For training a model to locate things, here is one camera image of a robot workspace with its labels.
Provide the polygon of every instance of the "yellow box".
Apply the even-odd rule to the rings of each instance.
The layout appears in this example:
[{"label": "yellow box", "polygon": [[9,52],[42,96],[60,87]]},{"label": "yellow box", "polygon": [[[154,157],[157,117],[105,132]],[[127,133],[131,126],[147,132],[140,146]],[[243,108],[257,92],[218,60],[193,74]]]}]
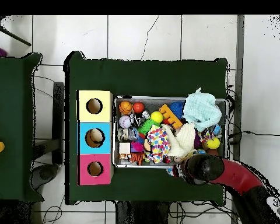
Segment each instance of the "yellow box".
[{"label": "yellow box", "polygon": [[77,120],[80,122],[111,122],[113,95],[110,91],[79,90]]}]

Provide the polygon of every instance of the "towel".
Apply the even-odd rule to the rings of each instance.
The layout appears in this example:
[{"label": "towel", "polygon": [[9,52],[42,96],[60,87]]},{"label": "towel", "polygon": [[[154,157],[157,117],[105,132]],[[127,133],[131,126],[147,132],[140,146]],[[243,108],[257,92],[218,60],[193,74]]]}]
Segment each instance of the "towel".
[{"label": "towel", "polygon": [[189,123],[194,123],[197,131],[216,125],[222,116],[220,109],[215,105],[216,99],[209,93],[201,93],[201,88],[186,98],[183,117]]},{"label": "towel", "polygon": [[194,139],[196,132],[194,124],[186,123],[181,128],[179,133],[174,136],[168,125],[162,125],[163,130],[167,132],[170,142],[169,156],[185,157],[194,148]]}]

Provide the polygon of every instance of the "orange basketball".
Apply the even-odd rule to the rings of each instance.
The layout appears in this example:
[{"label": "orange basketball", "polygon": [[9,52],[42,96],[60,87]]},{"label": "orange basketball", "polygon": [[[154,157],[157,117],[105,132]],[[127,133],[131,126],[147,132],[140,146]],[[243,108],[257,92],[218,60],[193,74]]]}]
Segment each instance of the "orange basketball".
[{"label": "orange basketball", "polygon": [[132,111],[133,105],[128,101],[122,101],[119,104],[119,110],[122,114],[128,115]]}]

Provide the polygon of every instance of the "light blue cloth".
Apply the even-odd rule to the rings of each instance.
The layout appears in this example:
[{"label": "light blue cloth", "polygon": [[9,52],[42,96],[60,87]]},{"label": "light blue cloth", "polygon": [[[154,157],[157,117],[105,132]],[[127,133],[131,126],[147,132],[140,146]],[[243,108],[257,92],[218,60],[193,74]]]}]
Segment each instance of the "light blue cloth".
[{"label": "light blue cloth", "polygon": [[201,93],[201,88],[186,98],[183,117],[189,123],[194,123],[197,131],[202,132],[207,127],[217,124],[222,116],[215,105],[216,99],[209,93]]}]

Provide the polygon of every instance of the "white ball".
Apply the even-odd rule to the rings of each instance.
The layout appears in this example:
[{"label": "white ball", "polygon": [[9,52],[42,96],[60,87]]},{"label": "white ball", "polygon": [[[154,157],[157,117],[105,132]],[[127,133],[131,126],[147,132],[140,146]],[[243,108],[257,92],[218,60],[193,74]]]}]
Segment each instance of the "white ball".
[{"label": "white ball", "polygon": [[131,119],[127,115],[123,115],[119,119],[119,125],[121,128],[129,128],[131,126]]}]

